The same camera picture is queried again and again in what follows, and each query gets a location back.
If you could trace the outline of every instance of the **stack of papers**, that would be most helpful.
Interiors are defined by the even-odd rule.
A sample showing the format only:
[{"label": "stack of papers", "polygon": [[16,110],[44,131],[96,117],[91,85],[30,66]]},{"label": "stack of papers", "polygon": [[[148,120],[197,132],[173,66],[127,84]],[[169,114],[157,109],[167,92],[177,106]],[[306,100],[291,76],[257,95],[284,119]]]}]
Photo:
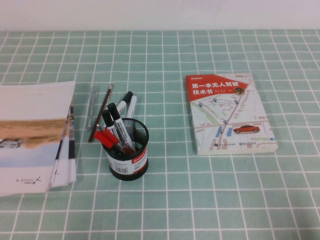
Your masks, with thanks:
[{"label": "stack of papers", "polygon": [[75,82],[0,86],[0,195],[76,181]]}]

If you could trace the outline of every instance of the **orange book cover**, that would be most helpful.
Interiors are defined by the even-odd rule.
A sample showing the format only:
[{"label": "orange book cover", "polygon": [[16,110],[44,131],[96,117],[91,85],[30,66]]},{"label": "orange book cover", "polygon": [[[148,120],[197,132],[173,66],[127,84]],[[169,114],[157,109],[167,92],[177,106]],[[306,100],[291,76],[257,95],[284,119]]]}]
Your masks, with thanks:
[{"label": "orange book cover", "polygon": [[188,75],[186,86],[198,155],[277,150],[250,73]]}]

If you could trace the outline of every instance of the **red car illustration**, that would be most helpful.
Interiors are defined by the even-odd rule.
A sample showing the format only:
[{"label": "red car illustration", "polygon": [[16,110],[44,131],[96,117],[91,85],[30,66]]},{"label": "red car illustration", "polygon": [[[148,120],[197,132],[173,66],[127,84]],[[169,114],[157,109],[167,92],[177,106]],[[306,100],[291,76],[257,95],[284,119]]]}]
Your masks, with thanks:
[{"label": "red car illustration", "polygon": [[260,131],[260,128],[257,127],[257,126],[251,126],[251,125],[245,125],[245,126],[242,126],[242,127],[239,127],[239,128],[235,128],[233,129],[233,131],[237,134],[239,133],[244,133],[244,132],[259,132]]}]

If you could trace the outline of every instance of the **black mesh pen holder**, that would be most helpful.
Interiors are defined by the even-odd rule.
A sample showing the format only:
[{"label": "black mesh pen holder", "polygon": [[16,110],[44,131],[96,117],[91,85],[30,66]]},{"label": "black mesh pen holder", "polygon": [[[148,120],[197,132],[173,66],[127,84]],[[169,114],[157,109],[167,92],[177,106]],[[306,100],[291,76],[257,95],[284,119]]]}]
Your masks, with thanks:
[{"label": "black mesh pen holder", "polygon": [[130,155],[124,155],[119,154],[104,145],[102,146],[106,151],[111,173],[117,179],[132,181],[140,178],[148,169],[149,160],[147,144],[149,141],[149,131],[139,120],[123,118],[122,121],[133,142],[136,152]]}]

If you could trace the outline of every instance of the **red marker cap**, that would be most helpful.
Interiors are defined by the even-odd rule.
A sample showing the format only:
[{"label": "red marker cap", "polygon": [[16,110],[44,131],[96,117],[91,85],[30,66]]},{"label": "red marker cap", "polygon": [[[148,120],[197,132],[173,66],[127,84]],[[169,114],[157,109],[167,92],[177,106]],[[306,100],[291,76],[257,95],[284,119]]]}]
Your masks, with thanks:
[{"label": "red marker cap", "polygon": [[108,149],[111,149],[114,146],[114,144],[108,138],[106,138],[100,131],[97,131],[94,134],[94,138],[101,142],[103,145],[105,145]]},{"label": "red marker cap", "polygon": [[102,133],[102,135],[107,138],[109,141],[111,141],[114,144],[118,144],[119,143],[119,139],[113,135],[108,129],[100,126],[97,124],[98,129],[100,130],[100,132]]}]

